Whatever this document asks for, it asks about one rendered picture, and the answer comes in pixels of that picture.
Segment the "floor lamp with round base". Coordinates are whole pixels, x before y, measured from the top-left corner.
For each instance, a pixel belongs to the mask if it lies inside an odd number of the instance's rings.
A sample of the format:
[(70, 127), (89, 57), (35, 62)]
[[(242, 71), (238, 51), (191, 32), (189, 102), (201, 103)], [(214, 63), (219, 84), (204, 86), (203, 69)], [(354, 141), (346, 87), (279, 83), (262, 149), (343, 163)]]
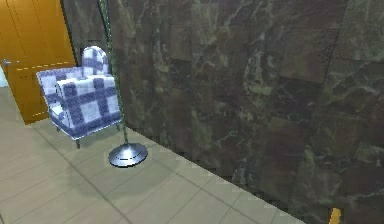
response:
[(105, 29), (109, 67), (110, 67), (111, 75), (113, 76), (115, 81), (118, 106), (119, 106), (120, 116), (121, 116), (120, 125), (122, 128), (123, 137), (124, 137), (124, 142), (121, 145), (115, 147), (109, 153), (108, 159), (109, 159), (109, 163), (114, 167), (118, 167), (118, 168), (133, 167), (135, 165), (140, 164), (146, 159), (148, 155), (148, 150), (144, 145), (139, 143), (130, 143), (128, 140), (128, 134), (127, 134), (126, 125), (125, 125), (125, 114), (124, 114), (123, 103), (122, 103), (121, 92), (120, 92), (120, 80), (118, 76), (116, 58), (113, 50), (108, 0), (97, 0), (97, 1), (98, 1), (99, 10), (102, 16), (104, 29)]

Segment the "small orange block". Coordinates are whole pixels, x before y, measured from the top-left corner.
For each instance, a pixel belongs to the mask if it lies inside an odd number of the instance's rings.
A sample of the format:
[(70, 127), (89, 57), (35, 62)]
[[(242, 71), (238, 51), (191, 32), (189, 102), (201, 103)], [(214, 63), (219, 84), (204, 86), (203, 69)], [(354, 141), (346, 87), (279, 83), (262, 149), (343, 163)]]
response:
[(338, 208), (333, 208), (328, 224), (340, 224), (340, 218), (341, 218), (341, 210)]

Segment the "orange wooden room door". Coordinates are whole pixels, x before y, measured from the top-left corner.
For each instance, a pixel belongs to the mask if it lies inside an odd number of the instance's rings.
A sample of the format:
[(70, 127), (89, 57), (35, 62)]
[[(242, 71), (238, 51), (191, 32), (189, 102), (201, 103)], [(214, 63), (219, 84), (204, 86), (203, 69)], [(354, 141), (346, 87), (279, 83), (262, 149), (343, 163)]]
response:
[(48, 117), (36, 73), (74, 64), (60, 0), (0, 0), (0, 66), (25, 124)]

